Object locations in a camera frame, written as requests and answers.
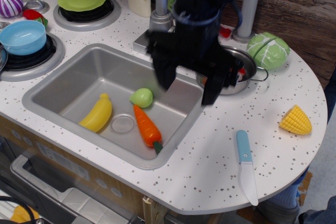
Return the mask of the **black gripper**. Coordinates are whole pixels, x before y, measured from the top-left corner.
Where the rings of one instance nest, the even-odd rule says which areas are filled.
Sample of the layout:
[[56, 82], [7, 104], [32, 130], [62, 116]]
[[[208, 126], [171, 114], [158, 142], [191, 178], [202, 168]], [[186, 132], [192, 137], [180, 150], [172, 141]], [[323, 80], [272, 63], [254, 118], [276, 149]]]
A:
[[[224, 54], [218, 41], [221, 15], [203, 20], [176, 19], [173, 32], [151, 32], [148, 34], [147, 52], [159, 84], [168, 90], [176, 78], [176, 69], [182, 66], [206, 77], [202, 105], [212, 105], [222, 91], [226, 74], [215, 71], [224, 63]], [[236, 84], [240, 64], [232, 63], [231, 85]]]

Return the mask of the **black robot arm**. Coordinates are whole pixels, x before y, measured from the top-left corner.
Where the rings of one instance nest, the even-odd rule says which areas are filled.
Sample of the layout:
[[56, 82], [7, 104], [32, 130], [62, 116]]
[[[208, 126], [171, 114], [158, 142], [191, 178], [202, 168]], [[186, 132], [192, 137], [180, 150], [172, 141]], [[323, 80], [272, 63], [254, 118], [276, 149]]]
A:
[[219, 44], [223, 9], [233, 0], [176, 0], [172, 33], [148, 33], [147, 52], [152, 57], [156, 78], [168, 89], [176, 77], [177, 66], [193, 70], [207, 78], [203, 105], [212, 105], [222, 88], [235, 86], [243, 63]]

